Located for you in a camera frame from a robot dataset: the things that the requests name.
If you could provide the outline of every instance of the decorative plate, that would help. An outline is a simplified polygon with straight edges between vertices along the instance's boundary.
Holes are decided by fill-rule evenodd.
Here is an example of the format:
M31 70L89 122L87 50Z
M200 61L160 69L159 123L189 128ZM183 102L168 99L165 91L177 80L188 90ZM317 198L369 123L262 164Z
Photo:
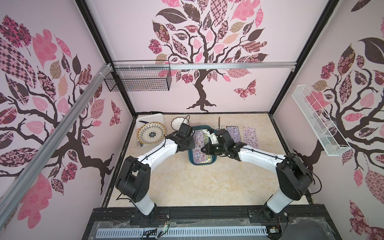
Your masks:
M139 129L137 138L144 144L154 144L163 139L165 134L166 128L163 124L150 122Z

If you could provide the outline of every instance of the metal frame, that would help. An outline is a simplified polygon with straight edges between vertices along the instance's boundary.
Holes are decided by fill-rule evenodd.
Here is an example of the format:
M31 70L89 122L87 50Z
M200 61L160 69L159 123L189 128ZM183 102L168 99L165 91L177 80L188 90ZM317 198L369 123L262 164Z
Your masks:
M24 195L51 158L52 154L63 141L67 132L84 109L84 106L89 102L97 88L104 81L104 76L110 72L111 68L109 65L101 67L99 73L96 74L82 95L80 95L74 105L69 109L68 113L60 121L59 125L54 129L53 133L39 148L39 151L34 155L30 163L8 188L3 198L0 200L0 229L7 222L12 212L19 205Z

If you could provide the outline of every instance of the white wire basket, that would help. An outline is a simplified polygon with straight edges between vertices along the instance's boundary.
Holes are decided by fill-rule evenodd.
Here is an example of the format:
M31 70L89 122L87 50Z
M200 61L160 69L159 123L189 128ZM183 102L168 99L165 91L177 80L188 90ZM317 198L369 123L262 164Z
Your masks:
M336 124L305 84L297 85L292 97L308 120L328 156L339 156L351 149ZM306 97L314 99L314 102L311 104ZM336 133L341 135L343 142L338 142L335 139L334 135Z

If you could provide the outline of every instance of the aluminum rail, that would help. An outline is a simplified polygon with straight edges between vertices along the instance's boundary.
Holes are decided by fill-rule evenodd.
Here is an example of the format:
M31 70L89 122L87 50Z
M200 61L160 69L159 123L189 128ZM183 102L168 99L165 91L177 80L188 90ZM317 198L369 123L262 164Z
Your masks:
M36 178L39 176L52 154L63 141L67 132L77 120L81 111L84 109L84 106L89 102L92 95L104 81L104 76L108 75L110 72L110 64L101 67L99 73L95 75L82 95L80 95L74 105L69 109L68 113L60 121L49 138L43 143L29 164L8 188L0 200L0 229L3 228L4 224L7 222L24 195L35 182Z
M261 62L261 63L186 63L171 64L171 70L194 69L234 69L234 68L295 68L296 62ZM168 64L119 64L115 68L168 68Z

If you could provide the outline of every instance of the beige tabletop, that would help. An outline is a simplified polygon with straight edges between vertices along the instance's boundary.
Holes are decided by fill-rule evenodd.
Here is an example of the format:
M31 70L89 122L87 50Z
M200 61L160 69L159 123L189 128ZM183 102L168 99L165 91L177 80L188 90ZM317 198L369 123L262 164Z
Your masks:
M173 129L171 121L186 115L164 115L167 134ZM267 114L191 114L189 125L238 126L242 141L243 127L256 129L261 150L285 154L283 146ZM126 157L145 154L152 147L138 148L134 132ZM278 189L278 179L272 172L248 162L218 157L210 165L195 166L188 160L188 152L168 157L151 172L149 195L157 206L215 206L263 205ZM133 207L129 200L116 200L120 192L114 188L108 207ZM291 204L308 204L305 196Z

